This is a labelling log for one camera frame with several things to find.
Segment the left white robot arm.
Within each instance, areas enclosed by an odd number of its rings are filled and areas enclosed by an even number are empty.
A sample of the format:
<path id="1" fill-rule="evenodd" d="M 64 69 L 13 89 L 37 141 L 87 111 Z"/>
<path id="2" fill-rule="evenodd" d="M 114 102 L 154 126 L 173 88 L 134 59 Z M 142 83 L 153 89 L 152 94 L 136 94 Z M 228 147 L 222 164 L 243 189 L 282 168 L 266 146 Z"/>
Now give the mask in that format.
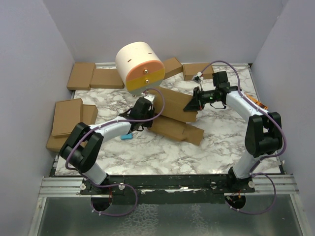
<path id="1" fill-rule="evenodd" d="M 96 163 L 101 145 L 118 136 L 151 127 L 154 99 L 151 94 L 140 97 L 132 108 L 103 124 L 78 123 L 61 147 L 59 156 L 88 178 L 96 193 L 105 193 L 109 187 L 108 174 Z"/>

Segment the small blue block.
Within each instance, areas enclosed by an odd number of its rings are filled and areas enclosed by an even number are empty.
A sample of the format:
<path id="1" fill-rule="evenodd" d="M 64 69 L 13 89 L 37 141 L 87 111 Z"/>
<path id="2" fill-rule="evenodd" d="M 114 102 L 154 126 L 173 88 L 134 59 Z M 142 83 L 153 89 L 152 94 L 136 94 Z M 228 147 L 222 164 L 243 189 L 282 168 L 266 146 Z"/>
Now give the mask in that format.
<path id="1" fill-rule="evenodd" d="M 133 134 L 129 133 L 129 134 L 121 135 L 120 138 L 121 140 L 131 140 L 133 138 Z"/>

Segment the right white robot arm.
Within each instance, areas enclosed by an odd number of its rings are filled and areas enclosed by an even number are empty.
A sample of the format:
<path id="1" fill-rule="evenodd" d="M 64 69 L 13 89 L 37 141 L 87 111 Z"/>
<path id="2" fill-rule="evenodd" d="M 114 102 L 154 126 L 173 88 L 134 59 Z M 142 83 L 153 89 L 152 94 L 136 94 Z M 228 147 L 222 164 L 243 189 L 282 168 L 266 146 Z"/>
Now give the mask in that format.
<path id="1" fill-rule="evenodd" d="M 259 163 L 282 148 L 281 116 L 277 112 L 270 113 L 259 107 L 238 86 L 231 86 L 225 71 L 213 74 L 214 90 L 205 91 L 202 88 L 201 72 L 192 80 L 198 83 L 198 86 L 193 89 L 192 99 L 183 109 L 185 112 L 201 111 L 206 104 L 221 102 L 225 108 L 232 108 L 248 123 L 245 135 L 246 151 L 237 164 L 230 168 L 226 177 L 227 189 L 238 192 L 250 180 Z"/>

